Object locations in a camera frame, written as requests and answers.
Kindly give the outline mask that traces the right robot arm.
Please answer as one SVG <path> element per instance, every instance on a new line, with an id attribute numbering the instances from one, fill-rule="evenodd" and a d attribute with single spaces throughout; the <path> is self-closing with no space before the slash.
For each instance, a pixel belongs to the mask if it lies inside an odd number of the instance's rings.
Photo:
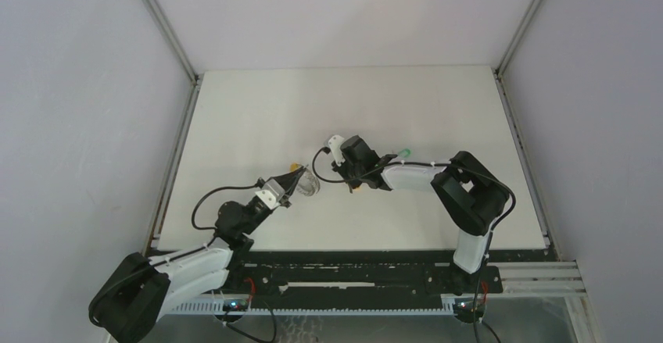
<path id="1" fill-rule="evenodd" d="M 415 162 L 398 154 L 379 155 L 358 135 L 331 136 L 321 149 L 332 157 L 339 182 L 354 190 L 367 185 L 383 191 L 431 192 L 459 229 L 453 254 L 453 286 L 471 293 L 482 284 L 495 226 L 515 207 L 514 192 L 470 152 L 442 162 Z"/>

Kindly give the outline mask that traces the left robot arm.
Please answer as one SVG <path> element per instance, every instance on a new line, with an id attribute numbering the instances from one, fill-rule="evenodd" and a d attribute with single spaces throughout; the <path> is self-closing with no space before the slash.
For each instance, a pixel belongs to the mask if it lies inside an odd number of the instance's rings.
<path id="1" fill-rule="evenodd" d="M 88 305 L 88 319 L 117 342 L 139 342 L 172 309 L 207 292 L 239 291 L 245 274 L 238 268 L 253 246 L 251 233 L 276 209 L 288 208 L 305 166 L 249 186 L 247 203 L 227 201 L 217 211 L 210 239 L 165 255 L 127 255 Z"/>

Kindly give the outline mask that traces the large keyring with yellow grip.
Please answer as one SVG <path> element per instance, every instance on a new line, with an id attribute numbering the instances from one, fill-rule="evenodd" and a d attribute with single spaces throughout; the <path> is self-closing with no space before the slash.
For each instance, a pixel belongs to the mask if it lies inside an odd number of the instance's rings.
<path id="1" fill-rule="evenodd" d="M 290 171 L 296 171 L 298 169 L 303 169 L 301 178 L 299 178 L 296 185 L 296 190 L 306 197 L 311 197 L 316 195 L 321 189 L 321 183 L 319 179 L 314 175 L 312 170 L 308 165 L 304 166 L 299 163 L 292 163 L 290 165 Z"/>

